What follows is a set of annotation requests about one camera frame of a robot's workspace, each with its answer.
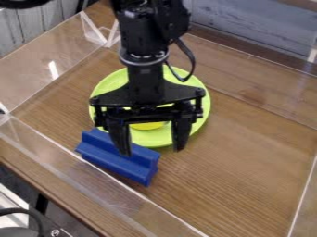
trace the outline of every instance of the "blue block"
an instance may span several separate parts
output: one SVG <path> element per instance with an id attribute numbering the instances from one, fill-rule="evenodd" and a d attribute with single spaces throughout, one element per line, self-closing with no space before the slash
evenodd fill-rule
<path id="1" fill-rule="evenodd" d="M 161 154 L 158 152 L 132 144 L 132 157 L 122 156 L 108 134 L 98 129 L 83 131 L 82 143 L 75 150 L 96 166 L 111 170 L 144 186 L 150 185 L 159 170 Z"/>

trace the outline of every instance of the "yellow-green disc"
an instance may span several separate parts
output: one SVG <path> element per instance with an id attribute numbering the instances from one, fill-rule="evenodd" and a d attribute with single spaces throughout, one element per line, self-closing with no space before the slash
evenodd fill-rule
<path id="1" fill-rule="evenodd" d="M 185 71 L 183 69 L 174 68 L 175 72 L 181 77 L 186 77 L 189 75 L 189 72 Z M 199 79 L 194 76 L 189 79 L 187 82 L 181 82 L 171 71 L 169 70 L 167 67 L 165 67 L 163 71 L 163 76 L 165 79 L 173 83 L 181 84 L 181 85 L 190 85 L 195 87 L 201 87 L 206 89 L 206 97 L 203 98 L 203 111 L 205 111 L 205 116 L 203 118 L 198 119 L 197 122 L 193 124 L 191 127 L 191 135 L 202 128 L 205 122 L 207 121 L 210 110 L 211 110 L 211 99 L 209 95 L 209 90 L 205 86 L 205 84 L 199 81 Z M 111 73 L 96 85 L 94 91 L 92 91 L 92 96 L 96 96 L 99 94 L 111 92 L 120 87 L 123 87 L 127 84 L 127 70 L 120 69 Z M 91 119 L 94 118 L 94 108 L 90 106 L 90 115 Z M 155 147 L 162 147 L 173 144 L 173 136 L 171 136 L 171 123 L 165 123 L 165 125 L 154 130 L 136 130 L 134 128 L 130 128 L 131 130 L 131 138 L 132 138 L 132 143 L 155 148 Z"/>

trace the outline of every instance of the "blue plastic block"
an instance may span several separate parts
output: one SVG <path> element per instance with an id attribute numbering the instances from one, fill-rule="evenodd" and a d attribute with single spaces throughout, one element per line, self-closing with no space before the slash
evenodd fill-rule
<path id="1" fill-rule="evenodd" d="M 148 186 L 158 172 L 161 154 L 132 144 L 132 157 L 119 154 L 106 132 L 83 131 L 82 143 L 75 149 L 83 158 L 96 166 L 111 170 L 138 183 Z"/>

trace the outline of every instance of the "black cable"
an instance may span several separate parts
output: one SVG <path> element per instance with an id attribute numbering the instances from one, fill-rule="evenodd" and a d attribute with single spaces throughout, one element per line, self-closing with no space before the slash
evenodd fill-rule
<path id="1" fill-rule="evenodd" d="M 21 208 L 0 209 L 0 217 L 3 217 L 5 215 L 16 214 L 16 213 L 28 214 L 36 220 L 37 225 L 39 225 L 39 237 L 44 237 L 43 223 L 41 223 L 41 219 L 40 219 L 37 213 L 35 213 L 29 210 L 21 209 Z"/>
<path id="2" fill-rule="evenodd" d="M 177 79 L 178 79 L 179 81 L 182 81 L 182 82 L 186 82 L 186 81 L 190 79 L 190 77 L 191 77 L 191 75 L 193 75 L 193 73 L 194 73 L 194 69 L 195 69 L 195 58 L 194 58 L 194 54 L 193 54 L 191 49 L 187 47 L 187 45 L 185 45 L 185 43 L 182 42 L 182 40 L 181 40 L 181 39 L 175 39 L 174 42 L 175 42 L 175 45 L 178 46 L 178 48 L 182 50 L 182 52 L 185 53 L 185 55 L 189 57 L 189 59 L 190 59 L 190 61 L 191 61 L 191 72 L 190 72 L 190 74 L 187 75 L 187 77 L 182 78 L 182 77 L 177 74 L 177 72 L 175 72 L 173 66 L 170 65 L 170 63 L 169 63 L 167 61 L 165 61 L 165 63 L 166 63 L 166 65 L 167 65 L 170 71 L 173 72 L 174 76 L 177 77 Z"/>
<path id="3" fill-rule="evenodd" d="M 27 9 L 32 8 L 40 5 L 44 5 L 49 2 L 51 0 L 0 0 L 0 7 L 8 8 L 8 9 Z"/>

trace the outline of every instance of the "yellow-green plate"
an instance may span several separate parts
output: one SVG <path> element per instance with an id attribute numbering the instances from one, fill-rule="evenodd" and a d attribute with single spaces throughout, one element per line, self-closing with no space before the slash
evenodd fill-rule
<path id="1" fill-rule="evenodd" d="M 186 77 L 189 74 L 187 71 L 183 69 L 174 68 L 175 72 L 179 74 L 179 76 Z M 173 83 L 182 84 L 182 85 L 190 85 L 195 87 L 201 87 L 206 89 L 206 97 L 203 98 L 203 110 L 205 110 L 205 117 L 198 119 L 197 122 L 193 124 L 191 127 L 191 135 L 201 129 L 205 122 L 207 121 L 210 110 L 211 110 L 211 99 L 209 95 L 209 90 L 205 86 L 205 84 L 191 76 L 187 82 L 181 82 L 167 67 L 165 67 L 165 79 Z M 111 92 L 116 89 L 119 89 L 122 86 L 124 86 L 127 83 L 127 70 L 120 69 L 115 71 L 112 74 L 110 74 L 96 85 L 94 91 L 92 91 L 92 97 L 103 94 L 106 92 Z M 91 119 L 94 118 L 94 108 L 90 106 L 90 115 Z M 171 123 L 166 123 L 161 128 L 150 131 L 142 131 L 142 130 L 131 130 L 131 138 L 132 143 L 142 145 L 144 147 L 155 148 L 162 147 L 173 144 L 173 137 L 171 137 Z"/>

